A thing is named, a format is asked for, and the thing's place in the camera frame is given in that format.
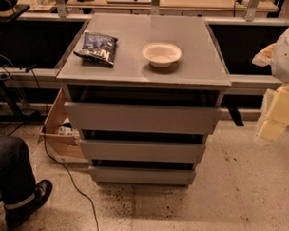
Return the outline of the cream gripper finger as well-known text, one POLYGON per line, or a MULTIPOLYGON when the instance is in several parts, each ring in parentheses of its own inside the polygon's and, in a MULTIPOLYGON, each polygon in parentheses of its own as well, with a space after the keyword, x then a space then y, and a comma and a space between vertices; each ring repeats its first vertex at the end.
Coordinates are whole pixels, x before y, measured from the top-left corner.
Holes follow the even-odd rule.
POLYGON ((272 103, 257 133, 260 143, 272 143, 289 126, 289 85, 282 85, 274 92, 272 103))

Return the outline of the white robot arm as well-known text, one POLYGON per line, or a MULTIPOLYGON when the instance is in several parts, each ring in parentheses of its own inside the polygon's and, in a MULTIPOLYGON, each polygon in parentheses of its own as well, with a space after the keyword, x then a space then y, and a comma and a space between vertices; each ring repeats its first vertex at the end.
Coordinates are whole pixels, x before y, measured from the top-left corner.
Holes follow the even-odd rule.
POLYGON ((272 76, 282 82, 275 91, 267 91, 262 104, 264 113, 256 133, 256 143, 267 145, 277 140, 289 126, 289 28, 276 43, 255 55, 252 63, 259 67, 270 65, 272 76))

